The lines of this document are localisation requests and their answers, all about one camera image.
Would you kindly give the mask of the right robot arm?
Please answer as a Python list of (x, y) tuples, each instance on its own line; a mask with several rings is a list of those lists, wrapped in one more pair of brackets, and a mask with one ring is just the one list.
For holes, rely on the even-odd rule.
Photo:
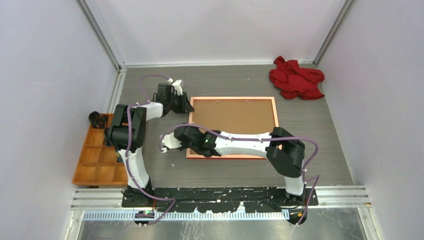
[(190, 149), (206, 158), (229, 155), (266, 158), (284, 177), (288, 203), (299, 205), (306, 197), (302, 176), (305, 145), (281, 127), (259, 134), (235, 134), (219, 130), (202, 132), (199, 127), (186, 125), (166, 134), (161, 144), (165, 149)]

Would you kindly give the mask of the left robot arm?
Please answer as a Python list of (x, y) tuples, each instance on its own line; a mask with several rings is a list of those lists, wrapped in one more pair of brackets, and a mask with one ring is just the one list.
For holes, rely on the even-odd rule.
[(187, 93), (183, 91), (183, 84), (181, 79), (169, 79), (158, 85), (152, 100), (130, 105), (118, 104), (106, 132), (106, 142), (112, 144), (124, 162), (128, 179), (125, 192), (129, 197), (134, 197), (141, 207), (148, 207), (154, 199), (142, 151), (147, 122), (162, 118), (169, 112), (186, 114), (194, 111)]

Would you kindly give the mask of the red picture frame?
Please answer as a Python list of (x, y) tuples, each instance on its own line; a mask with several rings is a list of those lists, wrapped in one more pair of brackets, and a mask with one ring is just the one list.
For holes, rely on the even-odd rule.
[(279, 126), (276, 101), (271, 96), (195, 96), (190, 124), (234, 134), (261, 134)]

